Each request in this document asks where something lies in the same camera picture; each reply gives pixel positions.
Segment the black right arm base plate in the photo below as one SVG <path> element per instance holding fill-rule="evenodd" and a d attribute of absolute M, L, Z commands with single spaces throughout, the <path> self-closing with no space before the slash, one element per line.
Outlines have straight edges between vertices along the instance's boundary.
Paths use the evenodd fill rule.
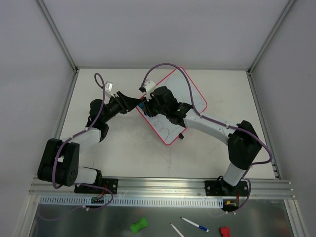
<path fill-rule="evenodd" d="M 207 196 L 216 197 L 246 197 L 249 194 L 248 183 L 239 181 L 236 186 L 231 186 L 223 179 L 204 181 L 204 189 Z"/>

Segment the blue whiteboard eraser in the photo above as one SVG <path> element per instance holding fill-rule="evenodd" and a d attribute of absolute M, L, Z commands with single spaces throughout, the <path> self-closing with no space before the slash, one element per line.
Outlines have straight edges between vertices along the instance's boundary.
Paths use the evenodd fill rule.
<path fill-rule="evenodd" d="M 146 102 L 141 102 L 138 107 L 141 109 L 145 116 L 151 117 L 150 111 L 148 110 L 148 106 Z"/>

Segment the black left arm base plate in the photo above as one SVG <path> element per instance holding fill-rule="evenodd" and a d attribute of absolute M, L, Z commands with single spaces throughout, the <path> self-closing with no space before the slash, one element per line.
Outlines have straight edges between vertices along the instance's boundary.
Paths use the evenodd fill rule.
<path fill-rule="evenodd" d="M 104 187 L 110 190 L 114 195 L 118 191 L 118 179 L 114 178 L 101 178 L 95 181 L 92 186 Z M 74 193 L 76 194 L 101 194 L 104 190 L 100 188 L 93 188 L 84 185 L 75 186 Z"/>

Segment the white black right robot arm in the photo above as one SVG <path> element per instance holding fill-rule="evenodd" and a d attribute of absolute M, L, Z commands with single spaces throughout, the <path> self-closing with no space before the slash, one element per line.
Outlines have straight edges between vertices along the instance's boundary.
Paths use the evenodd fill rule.
<path fill-rule="evenodd" d="M 240 180 L 262 148 L 251 123 L 245 120 L 235 125 L 216 122 L 198 114 L 193 105 L 178 102 L 166 86 L 155 89 L 151 99 L 142 99 L 139 107 L 151 118 L 163 115 L 174 125 L 198 130 L 227 145 L 230 164 L 215 185 L 215 191 L 226 196 L 238 191 Z"/>

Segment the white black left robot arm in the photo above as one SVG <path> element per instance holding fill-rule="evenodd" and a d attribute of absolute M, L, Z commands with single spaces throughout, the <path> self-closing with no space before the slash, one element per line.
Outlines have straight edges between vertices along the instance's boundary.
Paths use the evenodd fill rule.
<path fill-rule="evenodd" d="M 79 165 L 79 154 L 105 139 L 109 126 L 107 122 L 117 114 L 126 114 L 136 108 L 141 99 L 131 98 L 117 92 L 109 102 L 95 99 L 90 103 L 89 117 L 85 128 L 75 135 L 61 140 L 51 138 L 45 146 L 37 177 L 51 182 L 54 188 L 85 183 L 93 193 L 102 190 L 103 180 L 99 171 Z"/>

